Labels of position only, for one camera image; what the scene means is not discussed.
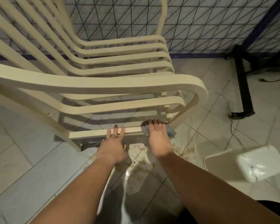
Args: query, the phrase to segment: black cable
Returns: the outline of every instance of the black cable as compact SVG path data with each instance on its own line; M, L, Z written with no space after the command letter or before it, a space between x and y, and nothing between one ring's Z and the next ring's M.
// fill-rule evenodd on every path
M258 79L258 81L260 81L260 82L278 82L278 81L280 81L280 79L275 80L275 81L267 81L265 79Z

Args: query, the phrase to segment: forearm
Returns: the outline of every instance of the forearm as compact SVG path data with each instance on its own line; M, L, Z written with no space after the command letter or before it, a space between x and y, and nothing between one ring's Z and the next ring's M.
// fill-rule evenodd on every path
M96 159L32 223L94 223L101 195L113 167L114 164L108 159Z
M280 217L174 153L159 157L181 201L199 224L280 223Z

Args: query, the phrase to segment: person's right arm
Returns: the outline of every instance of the person's right arm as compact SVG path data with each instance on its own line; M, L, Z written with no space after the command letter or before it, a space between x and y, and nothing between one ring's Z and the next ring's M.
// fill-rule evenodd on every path
M165 123L149 120L149 146L199 224L280 223L280 217L220 178L173 153Z

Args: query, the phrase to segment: person's left arm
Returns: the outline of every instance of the person's left arm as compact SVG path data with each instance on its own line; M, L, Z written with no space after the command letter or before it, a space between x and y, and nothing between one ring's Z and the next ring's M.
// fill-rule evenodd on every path
M110 129L107 131L106 139L102 141L97 151L96 160L53 199L31 224L94 223L111 171L116 163L126 158L121 144L125 128L122 128L118 137L117 132L116 125L112 135Z

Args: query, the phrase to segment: hand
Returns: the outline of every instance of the hand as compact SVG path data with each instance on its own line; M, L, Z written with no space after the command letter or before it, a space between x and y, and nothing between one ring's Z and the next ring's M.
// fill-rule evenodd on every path
M161 120L148 120L149 147L155 157L165 156L173 152L167 135L166 123Z
M125 128L121 129L120 135L117 136L118 126L114 126L113 134L108 129L106 139L103 139L97 151L97 159L105 159L113 165L124 161L127 154L124 152L121 141L124 137Z

